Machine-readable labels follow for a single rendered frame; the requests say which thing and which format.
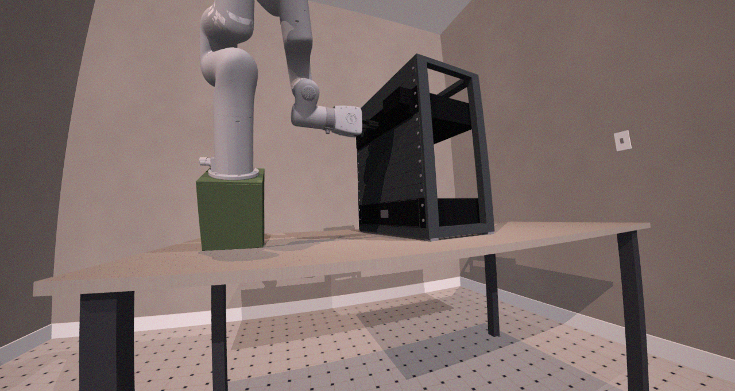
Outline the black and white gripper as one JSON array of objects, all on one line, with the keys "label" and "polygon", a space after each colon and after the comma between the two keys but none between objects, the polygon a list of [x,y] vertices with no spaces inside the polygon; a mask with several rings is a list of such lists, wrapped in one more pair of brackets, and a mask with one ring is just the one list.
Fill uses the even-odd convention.
[{"label": "black and white gripper", "polygon": [[359,107],[334,106],[333,108],[334,126],[331,132],[334,134],[339,133],[342,136],[359,137],[362,139],[366,129],[375,130],[379,127],[379,123],[366,118],[363,110]]}]

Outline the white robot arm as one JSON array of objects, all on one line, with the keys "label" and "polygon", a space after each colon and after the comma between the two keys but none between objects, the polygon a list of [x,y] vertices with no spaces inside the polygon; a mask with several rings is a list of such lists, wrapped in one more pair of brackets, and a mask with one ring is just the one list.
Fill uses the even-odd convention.
[{"label": "white robot arm", "polygon": [[[329,134],[334,126],[334,109],[316,106],[319,87],[311,76],[309,1],[257,1],[268,13],[279,17],[281,24],[292,95],[296,97],[292,126],[323,129]],[[254,0],[214,0],[200,18],[200,70],[215,88],[214,157],[200,157],[199,163],[209,165],[209,176],[215,179],[241,181],[259,176],[259,169],[254,168],[258,68],[254,58],[236,45],[249,40],[253,33]]]}]

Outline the black metal rack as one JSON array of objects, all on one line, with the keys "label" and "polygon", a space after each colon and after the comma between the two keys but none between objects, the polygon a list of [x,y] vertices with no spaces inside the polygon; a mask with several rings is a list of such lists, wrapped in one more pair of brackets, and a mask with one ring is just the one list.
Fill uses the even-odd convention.
[{"label": "black metal rack", "polygon": [[[432,94],[427,68],[460,80]],[[463,88],[469,103],[449,98]],[[494,232],[477,74],[416,53],[361,109],[379,127],[356,137],[360,232],[426,241]],[[467,130],[473,135],[478,198],[438,198],[434,144]]]}]

